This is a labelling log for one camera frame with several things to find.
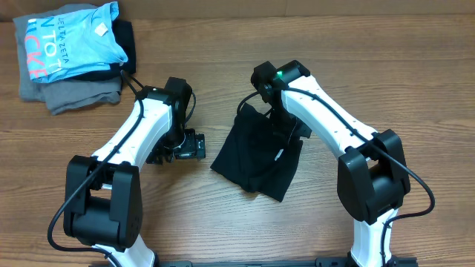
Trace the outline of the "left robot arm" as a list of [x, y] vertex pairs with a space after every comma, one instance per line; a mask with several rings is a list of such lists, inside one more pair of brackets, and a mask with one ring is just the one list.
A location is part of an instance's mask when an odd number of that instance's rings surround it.
[[205, 137], [186, 123], [195, 104], [191, 86], [171, 77], [164, 88], [142, 86], [121, 128], [91, 156], [74, 156], [66, 170], [64, 233], [81, 251], [103, 254], [111, 266], [158, 266], [140, 235], [145, 164], [203, 159]]

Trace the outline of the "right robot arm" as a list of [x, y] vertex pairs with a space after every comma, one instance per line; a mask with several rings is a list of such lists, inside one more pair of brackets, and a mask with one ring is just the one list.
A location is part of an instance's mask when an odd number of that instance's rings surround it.
[[264, 62], [251, 83], [281, 124], [296, 119], [315, 133], [338, 161], [337, 194], [353, 218], [353, 245], [345, 257], [318, 257], [316, 266], [417, 266], [414, 257], [390, 251], [393, 219], [410, 191], [404, 151], [392, 131], [379, 133], [333, 100], [300, 62]]

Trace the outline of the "black t-shirt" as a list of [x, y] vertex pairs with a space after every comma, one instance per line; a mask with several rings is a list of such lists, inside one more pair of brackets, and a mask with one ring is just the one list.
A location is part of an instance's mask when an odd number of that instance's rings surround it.
[[271, 119], [243, 105], [211, 169], [249, 193], [281, 202], [295, 176], [303, 142], [274, 128]]

